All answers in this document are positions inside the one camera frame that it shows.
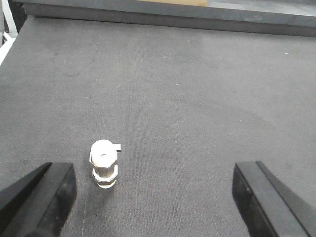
gray mat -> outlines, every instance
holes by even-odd
[[[29,17],[0,69],[0,188],[73,162],[62,237],[245,237],[236,161],[316,206],[316,39]],[[113,193],[89,149],[121,143]]]

gray table surface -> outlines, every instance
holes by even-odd
[[[0,68],[0,188],[75,165],[62,237],[245,237],[236,161],[316,206],[316,39],[29,17]],[[113,193],[93,142],[122,144]]]

scratch mark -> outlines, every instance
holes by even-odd
[[[82,221],[82,229],[81,229],[81,237],[83,237],[83,230],[84,230],[84,223],[85,223],[85,213],[86,213],[86,207],[87,207],[87,200],[88,200],[88,192],[85,196],[85,202],[84,202],[84,212],[83,212],[83,221]]]
[[[89,66],[91,63],[93,63],[94,59],[92,59],[92,61],[89,62],[89,63],[87,64],[87,66]]]
[[[118,84],[118,85],[115,87],[115,90],[117,90],[122,84],[123,84],[123,82],[120,83],[120,84]]]
[[[118,89],[121,85],[122,85],[122,83],[118,84],[118,85],[115,87],[115,90]]]
[[[74,74],[74,75],[68,75],[66,73],[64,73],[64,75],[68,76],[68,77],[75,77],[75,76],[78,76],[80,73],[77,73],[77,74]]]

white plastic cable gland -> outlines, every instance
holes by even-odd
[[[121,145],[108,140],[96,141],[91,147],[92,177],[103,189],[108,189],[116,183],[119,170],[118,152],[121,152]]]

cardboard box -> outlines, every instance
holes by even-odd
[[[138,0],[138,1],[151,1],[162,2],[180,5],[192,5],[192,6],[207,6],[207,0]]]

